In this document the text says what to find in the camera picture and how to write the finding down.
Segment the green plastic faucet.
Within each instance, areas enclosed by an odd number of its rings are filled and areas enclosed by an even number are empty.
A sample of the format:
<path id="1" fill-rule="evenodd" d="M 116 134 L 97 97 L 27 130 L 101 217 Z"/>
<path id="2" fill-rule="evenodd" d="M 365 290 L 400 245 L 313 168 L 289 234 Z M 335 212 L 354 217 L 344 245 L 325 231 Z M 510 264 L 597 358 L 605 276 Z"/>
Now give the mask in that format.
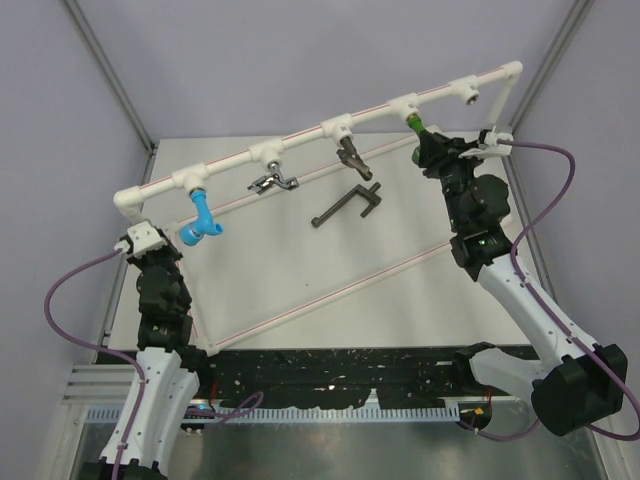
<path id="1" fill-rule="evenodd" d="M 412 153 L 412 162 L 419 168 L 426 169 L 429 164 L 430 134 L 417 113 L 411 114 L 406 119 L 406 124 L 416 134 L 419 141 Z"/>

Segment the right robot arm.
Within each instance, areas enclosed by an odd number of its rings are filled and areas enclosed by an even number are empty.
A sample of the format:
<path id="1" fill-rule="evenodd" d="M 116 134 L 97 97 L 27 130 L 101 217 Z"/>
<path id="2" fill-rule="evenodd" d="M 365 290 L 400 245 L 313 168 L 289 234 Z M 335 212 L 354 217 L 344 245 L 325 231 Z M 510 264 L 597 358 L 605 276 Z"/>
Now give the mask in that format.
<path id="1" fill-rule="evenodd" d="M 417 137 L 412 160 L 441 185 L 456 264 L 498 301 L 537 354 L 523 360 L 488 343 L 473 345 L 458 354 L 454 386 L 465 394 L 494 387 L 523 400 L 557 436 L 618 413 L 632 397 L 626 355 L 581 329 L 521 266 L 519 242 L 502 228 L 509 187 L 493 174 L 475 173 L 486 158 L 508 155 L 515 141 L 490 130 L 470 142 L 424 128 Z"/>

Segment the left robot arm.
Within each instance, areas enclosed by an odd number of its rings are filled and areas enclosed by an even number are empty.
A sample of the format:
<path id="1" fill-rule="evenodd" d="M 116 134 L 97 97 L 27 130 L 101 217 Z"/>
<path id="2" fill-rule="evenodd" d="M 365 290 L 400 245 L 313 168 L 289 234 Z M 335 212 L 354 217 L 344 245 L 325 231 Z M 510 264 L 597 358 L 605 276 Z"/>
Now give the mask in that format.
<path id="1" fill-rule="evenodd" d="M 141 314 L 132 381 L 116 427 L 96 462 L 80 479 L 166 479 L 171 452 L 186 409 L 207 395 L 212 371 L 204 350 L 190 343 L 192 298 L 177 262 L 181 253 L 148 222 L 122 238 L 126 259 L 140 270 L 136 280 Z"/>

